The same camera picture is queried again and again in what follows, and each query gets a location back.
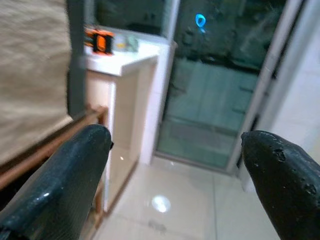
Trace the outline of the white counter cabinet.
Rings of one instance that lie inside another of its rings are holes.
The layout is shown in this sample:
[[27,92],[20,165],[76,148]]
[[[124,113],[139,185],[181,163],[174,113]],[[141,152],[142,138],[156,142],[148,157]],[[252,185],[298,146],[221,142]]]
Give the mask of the white counter cabinet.
[[103,210],[109,212],[138,163],[146,112],[160,47],[141,42],[137,52],[95,54],[84,48],[90,107],[108,109],[105,124],[114,143],[104,171]]

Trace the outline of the dark glass window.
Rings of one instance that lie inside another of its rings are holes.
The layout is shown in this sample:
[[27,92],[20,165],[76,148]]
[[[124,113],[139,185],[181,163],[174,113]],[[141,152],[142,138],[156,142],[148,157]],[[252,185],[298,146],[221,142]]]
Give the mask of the dark glass window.
[[85,23],[171,38],[180,0],[85,0]]

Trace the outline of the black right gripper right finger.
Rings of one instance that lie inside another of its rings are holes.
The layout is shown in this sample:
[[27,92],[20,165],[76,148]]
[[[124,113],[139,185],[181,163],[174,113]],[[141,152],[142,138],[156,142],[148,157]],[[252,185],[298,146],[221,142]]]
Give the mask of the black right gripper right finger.
[[263,130],[242,133],[241,155],[280,240],[320,240],[320,165],[299,145]]

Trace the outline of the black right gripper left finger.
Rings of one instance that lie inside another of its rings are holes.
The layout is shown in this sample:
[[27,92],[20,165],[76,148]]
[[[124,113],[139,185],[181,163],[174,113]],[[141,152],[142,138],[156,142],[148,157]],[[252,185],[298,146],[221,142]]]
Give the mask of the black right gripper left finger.
[[63,143],[0,211],[0,240],[79,240],[112,146],[101,124]]

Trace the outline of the pale glass jar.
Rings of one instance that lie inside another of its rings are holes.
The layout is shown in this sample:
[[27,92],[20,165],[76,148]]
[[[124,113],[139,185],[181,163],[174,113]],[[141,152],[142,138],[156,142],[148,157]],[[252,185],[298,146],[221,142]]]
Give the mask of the pale glass jar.
[[116,34],[113,39],[113,50],[137,53],[139,51],[139,41],[133,35]]

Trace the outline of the grey steel fridge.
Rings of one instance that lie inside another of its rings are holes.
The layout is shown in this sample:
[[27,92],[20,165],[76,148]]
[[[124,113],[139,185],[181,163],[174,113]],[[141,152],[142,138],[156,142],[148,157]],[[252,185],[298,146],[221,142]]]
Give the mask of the grey steel fridge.
[[84,53],[85,0],[65,0],[71,55],[67,72],[67,112],[78,119],[86,112],[86,58]]

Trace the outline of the glass sliding door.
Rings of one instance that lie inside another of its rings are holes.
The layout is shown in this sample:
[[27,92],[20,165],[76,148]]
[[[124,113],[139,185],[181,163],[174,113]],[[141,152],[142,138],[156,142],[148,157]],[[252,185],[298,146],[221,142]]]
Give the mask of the glass sliding door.
[[230,172],[253,98],[284,54],[304,0],[180,0],[155,152]]

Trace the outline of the wooden slatted rack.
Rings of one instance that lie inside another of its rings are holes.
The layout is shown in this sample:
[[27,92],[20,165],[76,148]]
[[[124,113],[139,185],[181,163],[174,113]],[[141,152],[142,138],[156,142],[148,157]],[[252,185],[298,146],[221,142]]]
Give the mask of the wooden slatted rack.
[[0,202],[3,190],[33,171],[12,199],[0,207],[0,214],[21,210],[34,219],[49,207],[59,213],[88,215],[91,207],[101,219],[104,180],[109,151],[113,146],[105,126],[108,108],[99,106],[75,124],[46,139],[18,164],[0,174]]

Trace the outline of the beige hanging cloth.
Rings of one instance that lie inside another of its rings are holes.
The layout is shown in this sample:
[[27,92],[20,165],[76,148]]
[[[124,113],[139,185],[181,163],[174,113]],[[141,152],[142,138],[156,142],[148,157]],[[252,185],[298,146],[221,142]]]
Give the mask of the beige hanging cloth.
[[71,121],[65,0],[0,0],[0,166]]

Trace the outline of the orange black device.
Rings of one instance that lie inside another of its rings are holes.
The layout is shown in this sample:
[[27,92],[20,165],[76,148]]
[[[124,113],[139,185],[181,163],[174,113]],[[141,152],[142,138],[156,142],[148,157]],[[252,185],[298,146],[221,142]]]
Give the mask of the orange black device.
[[102,29],[85,28],[84,45],[91,47],[92,52],[98,55],[112,56],[112,45],[115,34]]

